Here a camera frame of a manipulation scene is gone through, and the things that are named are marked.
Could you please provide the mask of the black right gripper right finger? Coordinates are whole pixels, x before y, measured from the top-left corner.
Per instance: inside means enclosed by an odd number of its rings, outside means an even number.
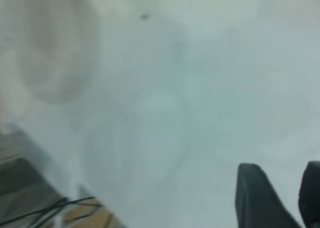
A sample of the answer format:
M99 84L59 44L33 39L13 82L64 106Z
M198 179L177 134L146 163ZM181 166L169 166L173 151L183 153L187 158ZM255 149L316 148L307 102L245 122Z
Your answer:
M306 228L320 227L320 162L309 161L301 179L298 207Z

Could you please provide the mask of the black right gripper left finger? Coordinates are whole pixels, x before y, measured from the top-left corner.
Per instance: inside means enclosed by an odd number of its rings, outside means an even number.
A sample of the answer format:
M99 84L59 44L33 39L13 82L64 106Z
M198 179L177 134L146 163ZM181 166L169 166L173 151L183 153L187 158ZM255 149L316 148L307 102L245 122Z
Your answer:
M235 211L239 228L299 228L262 168L241 163L237 169Z

